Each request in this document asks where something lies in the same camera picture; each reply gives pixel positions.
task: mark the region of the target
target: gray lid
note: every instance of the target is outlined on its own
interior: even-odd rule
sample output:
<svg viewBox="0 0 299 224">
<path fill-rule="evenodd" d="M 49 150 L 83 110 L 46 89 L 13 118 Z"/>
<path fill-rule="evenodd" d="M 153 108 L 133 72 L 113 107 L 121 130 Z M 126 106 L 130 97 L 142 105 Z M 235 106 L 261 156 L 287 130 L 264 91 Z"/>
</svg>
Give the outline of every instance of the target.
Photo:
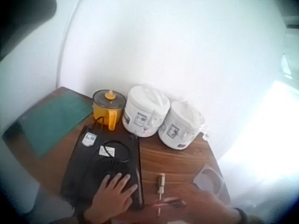
<svg viewBox="0 0 299 224">
<path fill-rule="evenodd" d="M 123 108 L 126 98 L 119 92 L 112 90 L 99 90 L 93 94 L 93 101 L 107 109 Z"/>
</svg>

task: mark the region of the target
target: green cutting mat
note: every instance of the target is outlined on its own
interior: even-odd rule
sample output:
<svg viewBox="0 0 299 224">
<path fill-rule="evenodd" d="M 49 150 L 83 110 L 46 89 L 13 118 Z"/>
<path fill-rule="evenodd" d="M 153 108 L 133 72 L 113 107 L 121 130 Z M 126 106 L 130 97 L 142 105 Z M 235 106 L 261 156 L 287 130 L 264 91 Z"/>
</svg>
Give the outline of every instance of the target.
<svg viewBox="0 0 299 224">
<path fill-rule="evenodd" d="M 33 109 L 19 122 L 33 151 L 40 157 L 92 111 L 92 106 L 82 97 L 68 91 Z"/>
</svg>

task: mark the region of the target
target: rice cooker lid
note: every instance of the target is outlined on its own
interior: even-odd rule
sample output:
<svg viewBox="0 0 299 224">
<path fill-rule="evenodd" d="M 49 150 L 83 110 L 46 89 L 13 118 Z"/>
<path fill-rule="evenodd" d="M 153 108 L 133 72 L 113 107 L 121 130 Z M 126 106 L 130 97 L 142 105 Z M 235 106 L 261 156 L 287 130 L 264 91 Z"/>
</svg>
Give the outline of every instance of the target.
<svg viewBox="0 0 299 224">
<path fill-rule="evenodd" d="M 128 99 L 141 109 L 147 112 L 155 111 L 160 115 L 165 115 L 170 108 L 169 99 L 161 91 L 144 85 L 133 87 Z"/>
<path fill-rule="evenodd" d="M 171 104 L 171 113 L 176 119 L 179 119 L 191 129 L 198 129 L 205 123 L 205 118 L 202 114 L 187 101 L 173 101 Z"/>
<path fill-rule="evenodd" d="M 117 91 L 99 90 L 93 94 L 95 104 L 107 109 L 123 108 L 126 104 L 126 98 Z"/>
</svg>

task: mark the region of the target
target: black induction cooktop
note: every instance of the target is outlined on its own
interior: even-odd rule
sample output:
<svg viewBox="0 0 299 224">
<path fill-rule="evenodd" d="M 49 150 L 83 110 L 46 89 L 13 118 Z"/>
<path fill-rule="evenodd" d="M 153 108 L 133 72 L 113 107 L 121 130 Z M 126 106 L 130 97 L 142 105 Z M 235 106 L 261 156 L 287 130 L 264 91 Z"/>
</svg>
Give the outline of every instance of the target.
<svg viewBox="0 0 299 224">
<path fill-rule="evenodd" d="M 83 212 L 90 207 L 104 177 L 109 174 L 111 180 L 117 173 L 122 173 L 123 177 L 131 175 L 124 190 L 135 183 L 138 185 L 129 209 L 142 209 L 144 200 L 138 137 L 84 126 L 69 160 L 61 195 L 75 208 L 75 212 Z"/>
</svg>

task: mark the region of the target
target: sticker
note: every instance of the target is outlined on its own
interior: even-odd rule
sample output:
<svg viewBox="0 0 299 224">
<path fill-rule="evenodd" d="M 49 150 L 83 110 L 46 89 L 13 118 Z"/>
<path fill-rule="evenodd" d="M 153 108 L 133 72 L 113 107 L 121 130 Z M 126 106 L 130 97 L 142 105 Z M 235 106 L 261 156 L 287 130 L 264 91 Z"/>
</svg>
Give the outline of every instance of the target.
<svg viewBox="0 0 299 224">
<path fill-rule="evenodd" d="M 127 114 L 127 112 L 125 111 L 123 114 L 123 118 L 125 120 L 125 122 L 127 123 L 127 125 L 130 123 L 131 118 L 129 117 L 129 115 Z"/>
<path fill-rule="evenodd" d="M 97 136 L 93 133 L 87 132 L 82 140 L 82 144 L 85 146 L 92 146 Z"/>
<path fill-rule="evenodd" d="M 183 144 L 178 144 L 178 147 L 179 148 L 184 148 L 186 145 L 183 145 Z"/>
<path fill-rule="evenodd" d="M 173 124 L 170 125 L 170 128 L 167 131 L 167 135 L 174 139 L 178 135 L 179 128 L 174 126 Z"/>
<path fill-rule="evenodd" d="M 114 157 L 115 155 L 115 148 L 112 148 L 112 147 L 109 147 L 109 146 L 106 146 L 106 150 L 109 152 L 110 155 L 112 155 L 112 157 Z M 100 147 L 100 151 L 99 151 L 99 155 L 104 155 L 104 156 L 109 156 L 109 155 L 103 146 Z"/>
<path fill-rule="evenodd" d="M 162 124 L 161 127 L 160 127 L 160 132 L 161 132 L 161 134 L 163 134 L 163 133 L 166 131 L 166 129 L 167 129 L 167 126 L 166 126 L 166 124 L 163 122 L 163 124 Z"/>
<path fill-rule="evenodd" d="M 135 117 L 134 124 L 136 124 L 139 127 L 143 127 L 144 123 L 146 122 L 147 119 L 148 119 L 147 116 L 145 116 L 144 114 L 138 112 L 136 117 Z"/>
</svg>

